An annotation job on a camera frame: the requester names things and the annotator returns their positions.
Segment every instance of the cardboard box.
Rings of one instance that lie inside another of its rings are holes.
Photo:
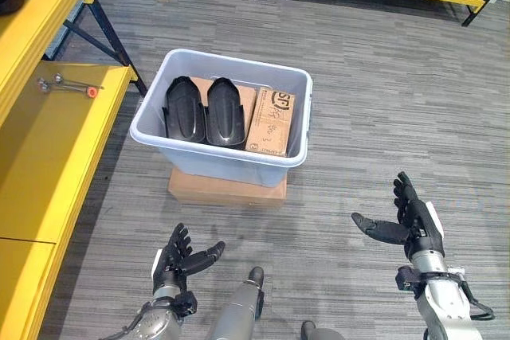
[[[212,85],[212,80],[201,79],[200,77],[190,77],[191,81],[197,86],[200,91],[200,97],[202,98],[202,104],[204,107],[207,106],[207,91]],[[257,99],[257,91],[250,87],[244,87],[242,85],[236,85],[239,91],[239,99],[245,112],[245,137],[248,136],[249,125],[252,121],[253,110],[255,109],[255,100]]]
[[[287,197],[287,176],[276,187],[189,175],[174,167],[168,191],[181,203],[279,207]]]
[[[286,156],[294,99],[289,93],[261,88],[245,150]]]

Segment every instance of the black cable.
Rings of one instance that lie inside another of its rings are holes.
[[[468,298],[468,301],[476,308],[483,311],[483,314],[471,315],[472,320],[488,321],[496,318],[496,316],[494,315],[494,311],[492,310],[491,307],[487,307],[475,299],[473,293],[471,292],[471,289],[469,288],[468,282],[463,281],[461,283],[461,288],[462,291],[465,293],[466,297]]]

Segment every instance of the gray carpet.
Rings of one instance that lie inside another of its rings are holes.
[[[227,249],[189,278],[198,313],[182,339],[204,338],[214,313],[261,265],[266,306],[254,339],[295,340],[313,319],[346,339],[422,338],[413,297],[394,276],[403,250],[363,236],[352,212],[394,219],[391,182],[405,170],[432,200],[449,264],[462,265],[510,333],[508,295],[508,3],[468,28],[465,8],[427,0],[101,0],[149,84],[175,48],[290,65],[314,81],[306,163],[289,172],[281,209],[180,205],[161,154],[127,134],[129,92],[76,224],[40,339],[94,339],[127,325],[150,298],[157,247],[189,226],[200,250]],[[86,14],[81,26],[99,35]],[[67,61],[110,62],[79,37]]]

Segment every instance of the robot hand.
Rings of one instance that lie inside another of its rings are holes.
[[[436,251],[444,256],[442,229],[438,228],[441,223],[435,211],[418,199],[406,173],[398,173],[393,184],[393,192],[397,197],[394,203],[398,208],[398,223],[372,220],[359,213],[352,214],[353,221],[370,238],[390,244],[403,244],[409,260],[413,254],[423,250]]]
[[[393,184],[398,223],[375,221],[358,213],[353,213],[352,219],[369,237],[404,245],[404,253],[414,268],[400,267],[395,281],[399,290],[414,292],[418,310],[428,327],[424,338],[480,340],[480,333],[471,320],[491,320],[494,314],[474,299],[463,269],[446,265],[443,229],[434,206],[418,198],[404,172],[398,174]],[[482,313],[470,315],[470,304]]]
[[[190,243],[188,229],[179,223],[168,244],[156,256],[152,300],[139,309],[128,326],[101,340],[118,340],[132,331],[136,338],[179,339],[182,319],[197,310],[197,299],[187,290],[187,276],[212,266],[225,249],[225,242],[217,242],[205,251],[192,254]]]
[[[181,292],[187,291],[187,276],[196,274],[212,266],[222,255],[225,242],[217,242],[213,247],[191,255],[189,232],[182,223],[175,226],[168,244],[163,248],[152,275],[153,293],[165,285],[175,285]]]

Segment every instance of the black robotic finger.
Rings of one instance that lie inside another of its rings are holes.
[[[398,177],[398,179],[400,179],[400,181],[402,182],[402,184],[404,184],[404,186],[410,186],[410,187],[413,187],[413,184],[411,183],[410,178],[409,178],[409,177],[407,177],[406,172],[401,171],[400,173],[398,173],[397,177]]]
[[[215,246],[201,252],[197,252],[182,260],[179,267],[180,272],[185,276],[196,274],[212,266],[222,255],[225,249],[225,242],[217,242]]]
[[[375,221],[359,213],[353,213],[351,217],[363,233],[384,243],[405,244],[409,236],[409,230],[398,223]]]

